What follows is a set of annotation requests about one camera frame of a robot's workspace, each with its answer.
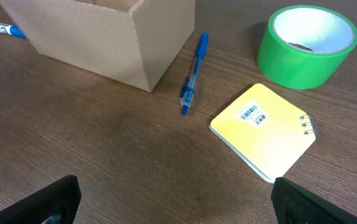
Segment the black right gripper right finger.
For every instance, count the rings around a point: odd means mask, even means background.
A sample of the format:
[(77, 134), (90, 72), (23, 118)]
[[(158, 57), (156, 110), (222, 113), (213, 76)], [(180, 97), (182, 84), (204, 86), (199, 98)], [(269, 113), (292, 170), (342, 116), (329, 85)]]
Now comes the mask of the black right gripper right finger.
[(357, 217), (302, 186), (279, 177), (271, 201), (279, 224), (357, 224)]

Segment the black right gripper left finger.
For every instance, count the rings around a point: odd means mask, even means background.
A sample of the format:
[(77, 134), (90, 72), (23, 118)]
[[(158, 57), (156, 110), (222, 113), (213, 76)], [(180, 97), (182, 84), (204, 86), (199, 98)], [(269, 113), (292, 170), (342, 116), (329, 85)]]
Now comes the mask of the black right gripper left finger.
[(0, 223), (73, 223), (81, 201), (77, 176), (67, 175), (0, 211)]

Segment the yellow spiral notepad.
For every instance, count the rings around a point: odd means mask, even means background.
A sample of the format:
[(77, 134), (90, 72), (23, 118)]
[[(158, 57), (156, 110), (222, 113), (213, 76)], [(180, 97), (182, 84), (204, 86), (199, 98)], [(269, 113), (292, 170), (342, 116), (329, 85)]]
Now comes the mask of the yellow spiral notepad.
[(210, 129), (271, 184), (316, 140), (313, 117), (260, 83), (216, 116)]

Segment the green tape roll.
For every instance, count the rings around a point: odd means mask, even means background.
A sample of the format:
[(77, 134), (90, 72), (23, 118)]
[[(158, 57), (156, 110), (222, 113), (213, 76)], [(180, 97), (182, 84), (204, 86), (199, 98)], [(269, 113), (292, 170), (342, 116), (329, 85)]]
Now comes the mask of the green tape roll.
[(324, 84), (356, 45), (357, 28), (342, 14), (320, 6), (288, 6), (269, 18), (257, 65), (276, 84), (312, 89)]

